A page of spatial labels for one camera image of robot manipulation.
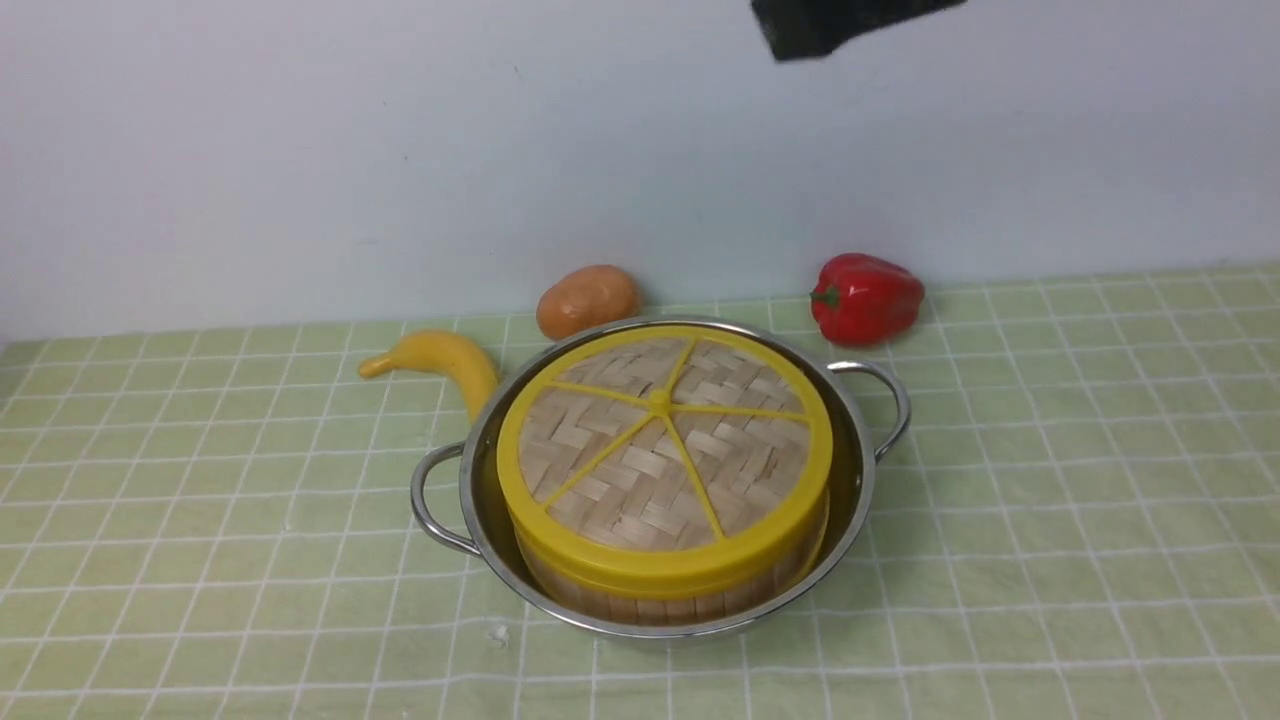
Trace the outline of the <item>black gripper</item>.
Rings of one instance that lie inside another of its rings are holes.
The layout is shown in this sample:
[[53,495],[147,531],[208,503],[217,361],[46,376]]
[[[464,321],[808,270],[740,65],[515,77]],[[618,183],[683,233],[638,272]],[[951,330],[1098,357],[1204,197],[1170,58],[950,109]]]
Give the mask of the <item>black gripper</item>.
[[755,0],[750,3],[777,63],[818,60],[849,41],[961,6],[951,0]]

